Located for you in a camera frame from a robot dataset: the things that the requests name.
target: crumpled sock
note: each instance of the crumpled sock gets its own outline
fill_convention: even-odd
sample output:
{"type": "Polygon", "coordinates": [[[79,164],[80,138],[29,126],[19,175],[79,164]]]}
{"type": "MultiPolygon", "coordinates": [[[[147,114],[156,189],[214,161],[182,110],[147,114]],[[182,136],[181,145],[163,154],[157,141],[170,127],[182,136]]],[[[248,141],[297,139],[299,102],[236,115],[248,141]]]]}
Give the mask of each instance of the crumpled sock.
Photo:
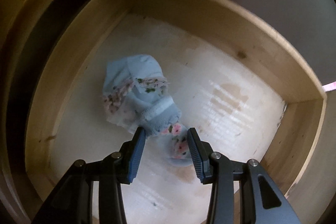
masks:
{"type": "Polygon", "coordinates": [[[178,123],[181,110],[168,94],[168,84],[152,56],[136,55],[109,62],[103,86],[107,121],[132,134],[140,126],[147,137],[159,135],[158,145],[164,145],[168,162],[187,166],[192,164],[187,129],[178,123]]]}

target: curved wooden edge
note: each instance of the curved wooden edge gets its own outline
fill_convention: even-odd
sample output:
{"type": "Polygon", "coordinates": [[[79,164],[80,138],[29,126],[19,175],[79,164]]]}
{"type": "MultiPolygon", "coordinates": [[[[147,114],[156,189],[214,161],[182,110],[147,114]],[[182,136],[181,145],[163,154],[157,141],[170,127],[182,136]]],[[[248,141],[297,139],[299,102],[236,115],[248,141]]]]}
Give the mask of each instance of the curved wooden edge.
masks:
{"type": "Polygon", "coordinates": [[[0,0],[0,195],[10,215],[18,223],[29,219],[21,205],[6,146],[6,111],[9,91],[21,51],[33,27],[53,0],[0,0]]]}
{"type": "Polygon", "coordinates": [[[31,104],[26,128],[26,171],[42,198],[50,147],[78,77],[90,57],[128,13],[124,0],[91,0],[76,16],[50,55],[31,104]]]}
{"type": "Polygon", "coordinates": [[[46,197],[52,189],[47,174],[49,150],[76,80],[130,7],[135,13],[169,22],[232,55],[290,103],[261,162],[286,193],[300,179],[314,151],[326,96],[305,60],[281,35],[228,0],[91,0],[58,41],[32,102],[26,169],[34,185],[45,181],[44,188],[36,185],[40,196],[46,197]]]}

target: floor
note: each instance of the floor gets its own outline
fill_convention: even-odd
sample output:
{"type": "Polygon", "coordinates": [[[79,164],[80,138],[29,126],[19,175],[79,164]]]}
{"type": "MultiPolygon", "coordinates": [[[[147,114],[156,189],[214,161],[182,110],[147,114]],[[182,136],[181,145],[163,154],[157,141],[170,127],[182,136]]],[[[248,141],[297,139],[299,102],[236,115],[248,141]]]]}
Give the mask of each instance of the floor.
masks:
{"type": "MultiPolygon", "coordinates": [[[[106,63],[150,54],[169,80],[182,110],[181,122],[231,160],[261,160],[278,128],[284,101],[259,77],[206,41],[167,23],[127,15],[97,51],[77,83],[54,142],[50,172],[59,179],[77,159],[101,160],[132,138],[105,120],[101,89],[106,63]]],[[[98,217],[98,184],[93,215],[98,217]]],[[[149,138],[138,175],[122,185],[128,223],[201,223],[211,185],[202,185],[193,166],[169,165],[149,138]]]]}

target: metal screw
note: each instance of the metal screw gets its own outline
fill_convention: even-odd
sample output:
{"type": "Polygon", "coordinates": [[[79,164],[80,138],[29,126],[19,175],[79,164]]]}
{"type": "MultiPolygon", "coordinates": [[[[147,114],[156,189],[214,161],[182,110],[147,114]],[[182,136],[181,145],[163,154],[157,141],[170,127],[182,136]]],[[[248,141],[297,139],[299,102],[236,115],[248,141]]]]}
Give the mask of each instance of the metal screw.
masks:
{"type": "Polygon", "coordinates": [[[219,159],[221,157],[221,154],[219,152],[212,152],[211,157],[213,159],[219,159]]]}
{"type": "Polygon", "coordinates": [[[121,157],[121,153],[120,152],[113,152],[111,154],[111,157],[114,158],[114,159],[118,159],[121,157]]]}
{"type": "Polygon", "coordinates": [[[255,159],[251,159],[251,160],[249,160],[249,164],[252,165],[252,166],[257,166],[259,164],[259,162],[255,159]]]}
{"type": "Polygon", "coordinates": [[[74,163],[76,167],[82,167],[84,164],[85,164],[85,161],[83,160],[76,160],[74,163]]]}

